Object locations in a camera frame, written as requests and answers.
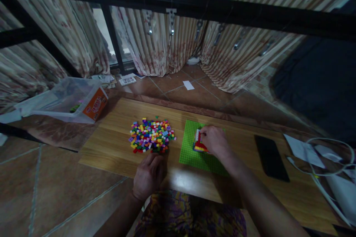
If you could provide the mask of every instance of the clear plastic container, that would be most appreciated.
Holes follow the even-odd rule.
[[[40,106],[32,114],[93,124],[108,102],[101,84],[100,80],[66,77],[52,90],[41,94]]]

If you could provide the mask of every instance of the smartphone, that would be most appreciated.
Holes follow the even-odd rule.
[[[282,181],[290,182],[276,143],[271,139],[258,135],[255,135],[255,141],[258,153],[260,154],[262,167],[266,175]]]

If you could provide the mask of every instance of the right hand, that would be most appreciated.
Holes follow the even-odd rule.
[[[218,159],[229,156],[232,152],[223,129],[209,125],[200,130],[200,137],[203,144]]]

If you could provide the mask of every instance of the striped curtain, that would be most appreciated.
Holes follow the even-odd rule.
[[[152,14],[152,35],[147,34],[142,10],[113,7],[112,16],[120,38],[128,44],[137,70],[144,75],[163,77],[178,72],[202,42],[202,34],[197,42],[194,41],[196,19],[176,16],[175,33],[170,36],[168,15]]]
[[[82,77],[109,74],[110,66],[89,3],[18,0]],[[23,27],[0,3],[0,31]],[[0,113],[51,89],[66,71],[37,41],[0,50]]]
[[[18,0],[82,77],[109,74],[109,59],[89,3]]]
[[[346,0],[242,1],[331,11]],[[280,54],[304,38],[296,34],[225,25],[218,44],[214,46],[220,27],[217,22],[204,21],[202,29],[205,32],[201,32],[199,40],[194,42],[196,19],[175,17],[175,34],[170,36],[168,15],[154,13],[151,22],[153,33],[149,36],[142,10],[113,8],[113,18],[120,37],[128,43],[140,73],[160,77],[175,73],[192,55],[198,55],[204,72],[218,88],[229,93],[243,88]],[[239,38],[244,41],[234,50]]]
[[[346,0],[240,1],[330,12]],[[217,22],[209,22],[200,59],[203,71],[219,89],[228,93],[234,93],[243,88],[269,64],[274,62],[279,55],[304,38],[304,36],[297,34],[226,25],[219,43],[214,46],[219,26]],[[234,45],[244,31],[246,34],[242,38],[244,39],[243,44],[237,50],[234,50]],[[260,56],[266,50],[268,44],[270,44],[270,47],[267,52]]]

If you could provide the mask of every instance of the green baseplate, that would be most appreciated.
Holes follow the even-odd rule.
[[[204,126],[205,124],[186,120],[179,163],[210,171],[222,176],[228,176],[226,169],[215,156],[193,150],[195,133],[197,129]]]

